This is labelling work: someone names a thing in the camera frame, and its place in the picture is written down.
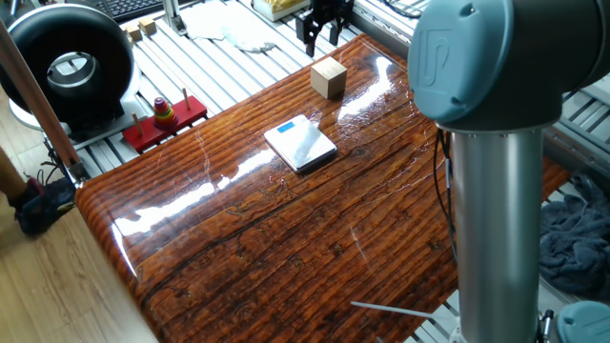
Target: person's leg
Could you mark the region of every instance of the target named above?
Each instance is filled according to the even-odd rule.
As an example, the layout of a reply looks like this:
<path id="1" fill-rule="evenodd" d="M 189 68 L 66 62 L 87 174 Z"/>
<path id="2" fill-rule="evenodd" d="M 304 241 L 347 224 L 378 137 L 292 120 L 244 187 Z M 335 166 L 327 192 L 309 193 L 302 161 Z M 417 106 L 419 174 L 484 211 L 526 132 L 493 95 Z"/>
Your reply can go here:
<path id="1" fill-rule="evenodd" d="M 0 192 L 6 195 L 9 201 L 14 202 L 25 195 L 27 190 L 28 184 L 21 179 L 19 172 L 0 147 Z"/>

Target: black shoe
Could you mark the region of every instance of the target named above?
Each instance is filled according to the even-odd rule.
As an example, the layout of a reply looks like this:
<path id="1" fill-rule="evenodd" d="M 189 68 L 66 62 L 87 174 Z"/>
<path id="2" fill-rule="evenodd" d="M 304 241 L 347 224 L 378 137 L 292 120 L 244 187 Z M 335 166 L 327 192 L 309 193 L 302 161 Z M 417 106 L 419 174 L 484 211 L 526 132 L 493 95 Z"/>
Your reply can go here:
<path id="1" fill-rule="evenodd" d="M 21 231 L 27 235 L 46 232 L 51 224 L 74 207 L 74 185 L 65 177 L 44 187 L 31 177 L 28 188 L 38 195 L 15 213 Z"/>

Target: black ring light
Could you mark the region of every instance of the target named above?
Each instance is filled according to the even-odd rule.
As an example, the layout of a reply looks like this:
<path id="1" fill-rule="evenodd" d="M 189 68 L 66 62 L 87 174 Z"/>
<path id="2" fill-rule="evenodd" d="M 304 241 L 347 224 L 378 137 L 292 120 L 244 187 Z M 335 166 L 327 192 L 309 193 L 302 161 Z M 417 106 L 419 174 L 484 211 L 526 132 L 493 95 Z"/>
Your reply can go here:
<path id="1" fill-rule="evenodd" d="M 132 49 L 106 14 L 80 5 L 46 6 L 18 19 L 9 31 L 57 117 L 73 131 L 123 114 L 119 100 L 132 78 Z M 51 65 L 70 52 L 86 63 L 72 74 L 57 72 Z M 28 110 L 2 68 L 0 84 L 15 104 Z"/>

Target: blue label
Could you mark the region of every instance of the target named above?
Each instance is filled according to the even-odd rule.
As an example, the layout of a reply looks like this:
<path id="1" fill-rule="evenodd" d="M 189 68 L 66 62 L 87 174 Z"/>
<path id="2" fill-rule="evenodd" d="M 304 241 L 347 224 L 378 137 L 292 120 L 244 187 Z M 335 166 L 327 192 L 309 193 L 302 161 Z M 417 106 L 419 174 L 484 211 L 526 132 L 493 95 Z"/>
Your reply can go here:
<path id="1" fill-rule="evenodd" d="M 277 129 L 279 131 L 279 133 L 284 133 L 290 129 L 292 129 L 295 126 L 295 123 L 290 122 L 290 123 L 286 123 L 285 125 L 281 126 L 279 129 Z"/>

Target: wooden pole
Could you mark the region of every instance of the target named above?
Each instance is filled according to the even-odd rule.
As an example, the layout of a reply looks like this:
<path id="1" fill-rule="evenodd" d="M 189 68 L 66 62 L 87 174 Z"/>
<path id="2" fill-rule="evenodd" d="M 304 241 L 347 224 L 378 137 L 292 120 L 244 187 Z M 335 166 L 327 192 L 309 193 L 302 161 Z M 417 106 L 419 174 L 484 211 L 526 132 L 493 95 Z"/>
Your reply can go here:
<path id="1" fill-rule="evenodd" d="M 137 127 L 138 133 L 140 133 L 140 135 L 144 134 L 144 132 L 142 131 L 142 125 L 140 124 L 140 121 L 137 119 L 137 115 L 135 115 L 135 112 L 132 113 L 132 118 L 133 118 L 133 123 L 135 123 L 135 126 Z"/>
<path id="2" fill-rule="evenodd" d="M 67 167 L 79 161 L 70 139 L 61 128 L 59 120 L 31 74 L 30 68 L 21 52 L 10 38 L 4 23 L 0 20 L 0 65 L 9 75 L 30 111 L 38 120 L 40 127 L 47 134 L 59 158 Z"/>
<path id="3" fill-rule="evenodd" d="M 187 89 L 183 88 L 182 89 L 182 94 L 184 94 L 184 101 L 187 102 L 187 110 L 191 109 L 191 102 L 189 102 L 189 95 L 187 94 Z"/>

